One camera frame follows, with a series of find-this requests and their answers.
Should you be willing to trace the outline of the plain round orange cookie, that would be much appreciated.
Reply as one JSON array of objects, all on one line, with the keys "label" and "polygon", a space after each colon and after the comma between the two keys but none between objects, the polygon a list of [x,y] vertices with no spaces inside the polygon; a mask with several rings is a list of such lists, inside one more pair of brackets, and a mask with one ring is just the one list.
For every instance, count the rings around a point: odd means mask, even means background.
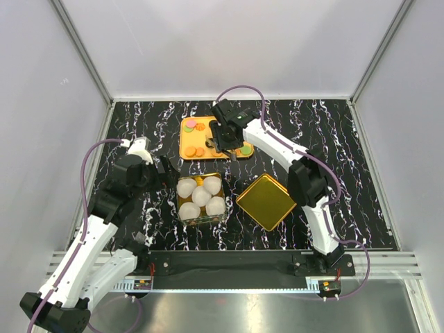
[{"label": "plain round orange cookie", "polygon": [[197,157],[202,157],[202,156],[204,156],[204,154],[205,154],[205,150],[203,148],[199,147],[196,149],[196,156]]}]

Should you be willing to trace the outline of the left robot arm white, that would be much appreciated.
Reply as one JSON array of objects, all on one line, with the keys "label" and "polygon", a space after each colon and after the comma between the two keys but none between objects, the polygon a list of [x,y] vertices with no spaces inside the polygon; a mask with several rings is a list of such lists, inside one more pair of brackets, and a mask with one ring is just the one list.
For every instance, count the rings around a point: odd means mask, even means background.
[{"label": "left robot arm white", "polygon": [[83,222],[76,238],[53,275],[36,293],[27,292],[20,307],[28,316],[28,332],[83,332],[94,308],[127,275],[154,274],[147,246],[125,240],[95,272],[91,269],[109,240],[121,229],[138,198],[150,191],[174,188],[179,173],[166,156],[156,164],[148,150],[149,139],[116,139],[126,148],[111,174],[92,200],[85,196]]}]

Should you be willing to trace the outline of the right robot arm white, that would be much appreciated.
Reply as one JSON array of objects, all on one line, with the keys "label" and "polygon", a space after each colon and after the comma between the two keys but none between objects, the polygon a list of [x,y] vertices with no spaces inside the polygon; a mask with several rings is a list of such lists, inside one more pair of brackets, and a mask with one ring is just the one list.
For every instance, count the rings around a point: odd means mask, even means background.
[{"label": "right robot arm white", "polygon": [[315,267],[323,275],[337,270],[344,249],[334,231],[327,185],[327,176],[332,171],[325,163],[260,119],[253,119],[244,127],[233,122],[223,125],[212,120],[209,127],[212,133],[210,140],[217,152],[229,155],[230,150],[241,148],[247,142],[288,172],[287,191],[302,208],[309,224],[316,255]]}]

